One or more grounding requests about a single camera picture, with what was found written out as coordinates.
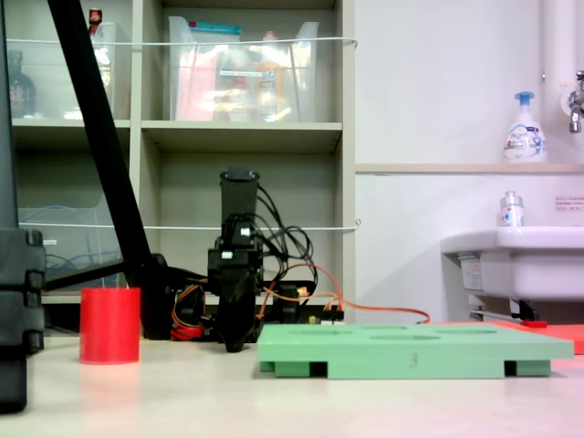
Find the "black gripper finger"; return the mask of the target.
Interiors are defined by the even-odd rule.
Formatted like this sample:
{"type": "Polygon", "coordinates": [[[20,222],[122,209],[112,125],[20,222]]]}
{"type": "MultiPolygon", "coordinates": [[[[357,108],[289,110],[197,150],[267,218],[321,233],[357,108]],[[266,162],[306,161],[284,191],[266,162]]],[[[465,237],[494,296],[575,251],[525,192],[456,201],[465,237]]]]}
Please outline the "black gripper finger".
{"type": "Polygon", "coordinates": [[[238,301],[238,323],[235,351],[240,352],[249,341],[256,340],[256,292],[258,281],[255,275],[242,282],[242,296],[238,301]]]}
{"type": "Polygon", "coordinates": [[[218,332],[227,352],[237,352],[237,297],[235,283],[228,275],[219,276],[220,300],[217,312],[218,332]]]}

